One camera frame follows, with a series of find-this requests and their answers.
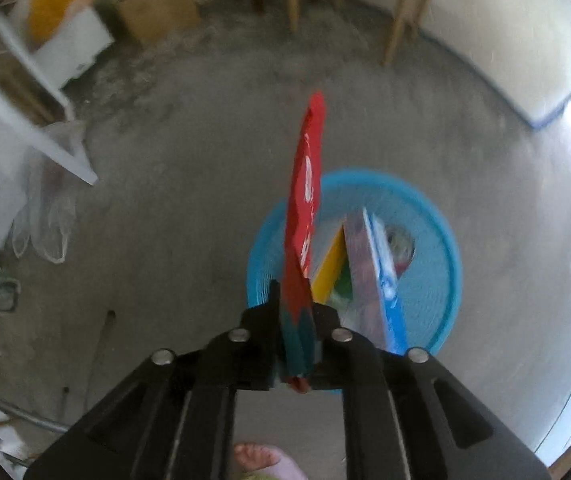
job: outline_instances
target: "white wall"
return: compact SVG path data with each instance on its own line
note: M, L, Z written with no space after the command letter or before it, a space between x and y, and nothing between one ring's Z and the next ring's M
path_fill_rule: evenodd
M396 3L362 1L389 11ZM422 29L468 60L530 123L571 93L571 0L432 0Z

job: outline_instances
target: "metal rod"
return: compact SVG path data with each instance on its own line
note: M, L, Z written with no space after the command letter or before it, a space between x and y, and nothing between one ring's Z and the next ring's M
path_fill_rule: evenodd
M49 418L44 418L43 416L26 412L22 408L2 399L0 399L0 412L5 413L6 415L15 416L16 418L20 418L25 422L30 422L39 428L54 431L55 433L65 433L70 428L67 424L61 424L55 420L50 420Z
M60 144L47 136L43 130L28 120L3 94L0 93L0 121L6 124L24 142L44 153L54 162L75 174L88 184L94 184L98 177L87 164L87 158L77 158L64 150Z

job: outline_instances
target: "concrete floor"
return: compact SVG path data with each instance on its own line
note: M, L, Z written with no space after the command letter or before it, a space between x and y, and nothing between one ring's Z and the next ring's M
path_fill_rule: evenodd
M198 349L234 326L254 234L287 193L307 98L322 89L324 170L396 174L450 221L464 292L438 357L536 449L571 393L571 128L532 132L426 40L381 68L389 17L376 10L306 7L296 36L281 0L265 16L233 0L204 15L155 48L115 44L71 85L100 180L79 190L63 265L31 253L11 266L23 293L0 318L0 395L56 417L67 386L73 422L86 395L154 349ZM240 396L238 438L280 444L312 479L341 478L340 397L295 397ZM34 451L51 440L19 429Z

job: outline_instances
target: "plastic bag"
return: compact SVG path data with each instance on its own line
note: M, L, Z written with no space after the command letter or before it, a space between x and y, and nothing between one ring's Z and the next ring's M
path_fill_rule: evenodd
M45 131L66 150L87 161L82 145L83 121L54 123ZM20 258L31 240L40 256L53 264L61 264L65 261L76 217L78 179L39 152L32 154L29 166L27 205L12 224L12 249Z

